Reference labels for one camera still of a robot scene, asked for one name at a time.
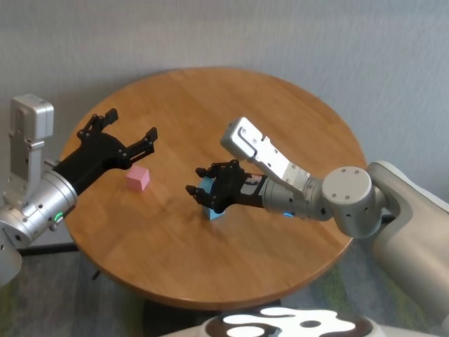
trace robotic hand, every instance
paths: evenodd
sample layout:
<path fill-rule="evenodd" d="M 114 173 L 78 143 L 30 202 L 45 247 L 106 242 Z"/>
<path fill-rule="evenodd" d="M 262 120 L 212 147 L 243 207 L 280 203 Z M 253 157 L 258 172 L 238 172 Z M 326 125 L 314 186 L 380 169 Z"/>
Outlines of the robotic hand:
<path fill-rule="evenodd" d="M 382 267 L 449 331 L 449 205 L 379 161 L 345 166 L 324 179 L 290 162 L 246 118 L 231 123 L 221 144 L 236 160 L 196 170 L 215 178 L 210 194 L 186 186 L 204 206 L 222 213 L 243 204 L 294 218 L 328 220 L 353 238 L 379 232 L 382 209 L 395 220 L 378 233 L 374 253 Z M 246 173 L 239 160 L 263 176 Z"/>
<path fill-rule="evenodd" d="M 103 129 L 118 119 L 115 109 L 93 115 L 77 135 L 81 145 L 41 173 L 44 140 L 53 134 L 53 106 L 34 96 L 11 101 L 11 176 L 0 208 L 0 287 L 20 271 L 16 249 L 29 246 L 75 207 L 78 196 L 110 169 L 126 170 L 154 152 L 157 130 L 126 147 Z"/>

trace robot finger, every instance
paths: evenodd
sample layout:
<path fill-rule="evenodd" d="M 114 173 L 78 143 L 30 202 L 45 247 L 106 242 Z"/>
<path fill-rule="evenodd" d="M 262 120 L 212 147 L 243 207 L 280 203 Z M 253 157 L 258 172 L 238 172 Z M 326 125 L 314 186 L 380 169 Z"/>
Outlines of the robot finger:
<path fill-rule="evenodd" d="M 191 185 L 187 185 L 185 189 L 198 204 L 211 208 L 212 198 L 205 190 Z"/>

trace round wooden table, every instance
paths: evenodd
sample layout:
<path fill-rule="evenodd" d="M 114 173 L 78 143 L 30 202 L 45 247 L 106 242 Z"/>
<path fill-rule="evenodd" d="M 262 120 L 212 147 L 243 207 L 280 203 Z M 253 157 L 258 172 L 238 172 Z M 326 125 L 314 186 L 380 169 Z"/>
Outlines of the round wooden table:
<path fill-rule="evenodd" d="M 266 74 L 206 67 L 135 82 L 104 99 L 74 129 L 62 158 L 79 146 L 76 132 L 92 114 L 115 107 L 105 129 L 125 145 L 152 127 L 155 153 L 143 192 L 126 171 L 106 172 L 79 198 L 67 227 L 81 251 L 112 279 L 156 302 L 228 310 L 267 303 L 308 285 L 344 253 L 350 238 L 327 223 L 233 205 L 212 222 L 185 185 L 197 167 L 229 161 L 220 146 L 229 122 L 248 117 L 291 161 L 324 178 L 344 165 L 365 167 L 349 127 L 317 97 Z M 248 163 L 246 171 L 259 173 Z"/>

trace pink cube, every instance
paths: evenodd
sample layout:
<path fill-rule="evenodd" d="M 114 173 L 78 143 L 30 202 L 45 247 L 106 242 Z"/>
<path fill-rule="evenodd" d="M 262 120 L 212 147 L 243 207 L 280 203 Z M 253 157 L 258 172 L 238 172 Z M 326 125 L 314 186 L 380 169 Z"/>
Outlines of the pink cube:
<path fill-rule="evenodd" d="M 132 165 L 126 175 L 126 180 L 130 189 L 143 191 L 149 183 L 148 168 Z"/>

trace blue cube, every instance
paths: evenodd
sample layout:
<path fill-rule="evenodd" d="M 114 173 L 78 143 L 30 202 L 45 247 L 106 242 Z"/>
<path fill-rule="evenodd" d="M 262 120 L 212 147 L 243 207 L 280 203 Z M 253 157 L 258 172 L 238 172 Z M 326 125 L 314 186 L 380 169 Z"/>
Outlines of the blue cube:
<path fill-rule="evenodd" d="M 204 192 L 210 193 L 210 190 L 212 189 L 212 185 L 213 185 L 213 179 L 204 177 L 203 180 L 201 181 L 201 184 L 199 185 L 199 187 L 202 188 L 204 190 Z M 216 219 L 219 216 L 222 216 L 223 214 L 225 214 L 225 212 L 218 214 L 218 213 L 214 212 L 213 209 L 210 209 L 206 206 L 202 206 L 202 208 L 203 208 L 203 215 L 208 220 Z"/>

